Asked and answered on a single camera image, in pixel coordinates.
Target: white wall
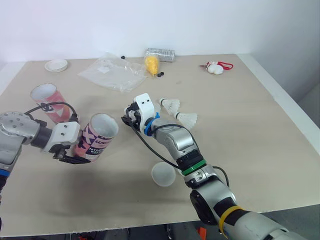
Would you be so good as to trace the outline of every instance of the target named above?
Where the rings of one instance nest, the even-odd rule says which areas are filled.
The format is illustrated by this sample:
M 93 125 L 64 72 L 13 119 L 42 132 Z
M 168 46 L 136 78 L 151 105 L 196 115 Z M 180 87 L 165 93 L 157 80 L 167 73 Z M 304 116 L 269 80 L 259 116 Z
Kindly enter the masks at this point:
M 5 65 L 6 65 L 6 63 L 4 61 L 0 60 L 0 71 L 1 71 L 1 69 L 4 68 Z
M 8 62 L 253 53 L 296 100 L 319 66 L 319 0 L 8 0 L 0 6 L 0 54 Z
M 298 104 L 320 128 L 320 83 L 299 101 Z

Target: shuttlecock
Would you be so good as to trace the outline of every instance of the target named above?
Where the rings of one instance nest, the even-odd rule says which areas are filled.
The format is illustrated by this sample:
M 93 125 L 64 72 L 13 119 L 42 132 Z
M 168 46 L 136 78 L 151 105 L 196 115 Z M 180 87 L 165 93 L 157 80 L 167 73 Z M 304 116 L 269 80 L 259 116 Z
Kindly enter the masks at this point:
M 178 112 L 180 107 L 179 99 L 160 98 L 159 103 L 165 108 L 169 115 L 173 115 L 174 113 Z
M 160 113 L 161 112 L 161 106 L 160 106 L 160 104 L 159 103 L 155 103 L 155 104 L 153 104 L 153 106 L 154 106 L 154 112 L 155 113 Z
M 174 117 L 188 130 L 191 130 L 194 127 L 198 119 L 198 115 L 196 113 L 176 112 Z

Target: yellow object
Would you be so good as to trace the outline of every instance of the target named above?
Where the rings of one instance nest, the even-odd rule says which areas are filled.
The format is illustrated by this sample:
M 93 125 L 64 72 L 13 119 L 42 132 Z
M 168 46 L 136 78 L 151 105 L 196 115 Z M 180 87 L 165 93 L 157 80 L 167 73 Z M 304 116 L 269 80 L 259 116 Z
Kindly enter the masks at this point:
M 153 76 L 158 73 L 159 60 L 156 56 L 146 56 L 144 59 L 144 65 L 148 72 Z
M 219 229 L 220 232 L 224 235 L 225 238 L 228 238 L 224 232 L 224 222 L 226 220 L 226 218 L 229 216 L 230 213 L 234 212 L 235 210 L 241 209 L 243 210 L 241 207 L 235 205 L 232 207 L 229 207 L 227 210 L 224 211 L 224 213 L 221 215 L 220 217 L 220 221 L 219 221 Z

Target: green ring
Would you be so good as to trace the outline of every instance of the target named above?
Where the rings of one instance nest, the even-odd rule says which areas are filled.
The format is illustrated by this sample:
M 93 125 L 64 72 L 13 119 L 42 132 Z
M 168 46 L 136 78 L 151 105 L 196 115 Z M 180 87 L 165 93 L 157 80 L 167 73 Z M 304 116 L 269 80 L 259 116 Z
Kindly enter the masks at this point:
M 202 159 L 201 161 L 199 161 L 198 163 L 196 163 L 195 165 L 189 167 L 188 169 L 182 171 L 181 173 L 186 176 L 190 173 L 192 173 L 194 170 L 197 170 L 199 167 L 202 167 L 203 165 L 206 164 L 206 160 Z

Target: red string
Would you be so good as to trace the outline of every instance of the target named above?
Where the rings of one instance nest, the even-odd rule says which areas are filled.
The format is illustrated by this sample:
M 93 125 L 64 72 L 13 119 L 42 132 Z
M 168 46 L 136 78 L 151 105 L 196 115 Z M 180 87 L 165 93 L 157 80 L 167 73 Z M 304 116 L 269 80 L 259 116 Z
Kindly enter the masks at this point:
M 231 63 L 227 63 L 227 62 L 223 62 L 223 61 L 218 61 L 217 65 L 220 65 L 221 67 L 223 67 L 224 70 L 230 70 L 234 67 L 233 64 Z

